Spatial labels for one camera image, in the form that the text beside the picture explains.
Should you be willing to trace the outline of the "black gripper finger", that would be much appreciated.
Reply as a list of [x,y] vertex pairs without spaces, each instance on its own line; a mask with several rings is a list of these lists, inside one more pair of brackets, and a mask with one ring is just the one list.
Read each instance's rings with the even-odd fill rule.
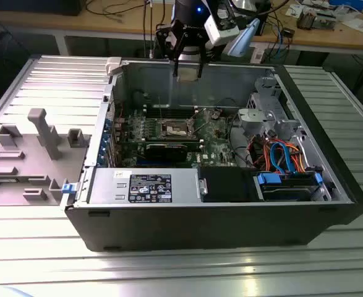
[[171,25],[158,24],[155,36],[162,57],[174,63],[173,76],[176,77],[178,75],[179,53],[177,52],[177,41],[174,46],[168,41],[168,38],[173,36]]
[[203,67],[205,64],[216,61],[221,56],[221,45],[214,46],[212,49],[207,50],[204,46],[199,47],[199,69],[197,77],[202,76]]

